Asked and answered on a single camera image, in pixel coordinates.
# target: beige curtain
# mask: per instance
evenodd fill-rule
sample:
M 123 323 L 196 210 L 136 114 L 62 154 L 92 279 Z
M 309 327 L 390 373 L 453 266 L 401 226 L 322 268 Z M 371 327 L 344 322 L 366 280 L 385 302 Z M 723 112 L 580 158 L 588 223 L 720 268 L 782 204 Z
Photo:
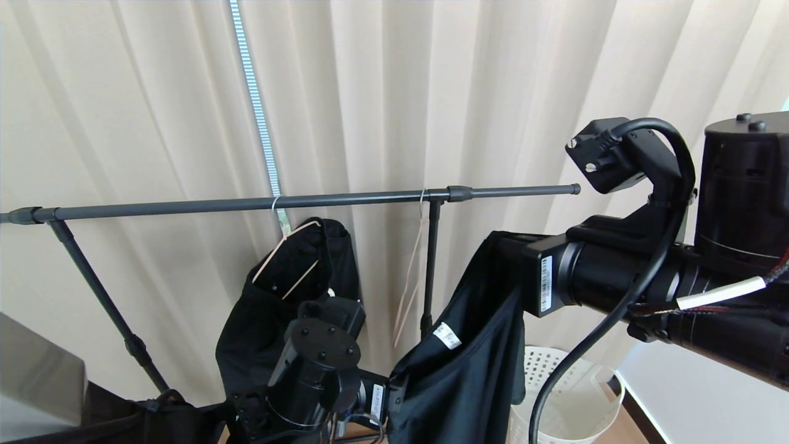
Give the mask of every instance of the beige curtain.
M 563 146 L 590 119 L 668 119 L 698 160 L 706 124 L 777 111 L 789 96 L 781 1 L 247 1 L 241 11 L 288 195 L 585 186 Z M 270 195 L 226 2 L 2 2 L 0 21 L 3 211 Z M 586 186 L 445 205 L 433 315 L 491 230 L 559 233 L 627 214 L 648 192 Z M 363 367 L 387 374 L 418 337 L 420 300 L 391 347 L 418 205 L 288 213 L 353 233 Z M 213 349 L 246 272 L 279 240 L 271 214 L 71 227 L 168 382 L 196 404 L 221 400 Z M 100 385 L 153 394 L 46 227 L 4 225 L 0 265 L 3 312 L 85 359 Z M 527 316 L 527 341 L 570 348 L 599 320 L 581 308 Z M 622 327 L 590 357 L 617 365 L 630 344 Z

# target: robotic arm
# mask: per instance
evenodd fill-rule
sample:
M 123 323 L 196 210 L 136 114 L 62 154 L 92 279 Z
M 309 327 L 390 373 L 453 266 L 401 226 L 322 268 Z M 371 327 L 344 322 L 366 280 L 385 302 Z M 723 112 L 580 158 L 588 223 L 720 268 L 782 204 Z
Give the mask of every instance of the robotic arm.
M 551 388 L 620 320 L 640 341 L 677 344 L 789 389 L 789 112 L 738 115 L 705 135 L 693 246 L 680 242 L 696 195 L 685 142 L 663 121 L 624 118 L 592 121 L 566 150 L 600 193 L 649 179 L 647 204 L 503 246 L 523 263 L 529 313 L 580 305 L 608 314 L 546 381 L 531 442 Z

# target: white label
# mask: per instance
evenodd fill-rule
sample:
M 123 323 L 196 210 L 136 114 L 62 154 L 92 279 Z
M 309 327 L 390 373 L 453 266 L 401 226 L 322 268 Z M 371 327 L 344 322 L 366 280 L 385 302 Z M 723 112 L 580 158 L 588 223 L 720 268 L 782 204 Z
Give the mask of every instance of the white label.
M 444 322 L 441 322 L 441 325 L 433 331 L 433 335 L 439 338 L 450 350 L 457 348 L 461 344 L 457 335 Z
M 370 407 L 370 413 L 373 416 L 378 418 L 378 420 L 383 423 L 383 419 L 381 419 L 381 405 L 383 404 L 383 386 L 379 386 L 378 384 L 372 385 L 372 406 Z
M 553 256 L 540 263 L 540 312 L 551 310 L 553 294 Z

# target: laundry basket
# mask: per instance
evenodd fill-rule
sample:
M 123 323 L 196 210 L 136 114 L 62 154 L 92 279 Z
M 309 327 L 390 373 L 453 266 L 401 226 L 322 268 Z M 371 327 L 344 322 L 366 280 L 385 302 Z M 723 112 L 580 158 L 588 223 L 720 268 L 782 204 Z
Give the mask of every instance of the laundry basket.
M 567 356 L 566 352 L 554 348 L 526 347 L 525 376 L 526 397 L 520 405 L 512 406 L 507 444 L 528 444 L 529 418 L 537 394 L 545 379 L 556 365 Z M 548 397 L 540 418 L 540 444 L 588 444 L 597 439 L 614 423 L 625 389 L 619 384 L 621 393 L 616 399 L 613 393 L 603 391 L 605 380 L 613 374 L 611 368 L 579 359 L 562 376 Z

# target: bolt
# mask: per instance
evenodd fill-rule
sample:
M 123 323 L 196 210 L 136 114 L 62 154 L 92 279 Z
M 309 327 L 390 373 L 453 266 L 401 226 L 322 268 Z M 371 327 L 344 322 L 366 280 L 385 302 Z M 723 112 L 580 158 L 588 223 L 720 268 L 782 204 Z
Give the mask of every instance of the bolt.
M 759 131 L 764 131 L 767 129 L 767 123 L 764 120 L 757 120 L 756 122 L 751 122 L 748 124 L 748 131 L 752 133 L 758 133 Z

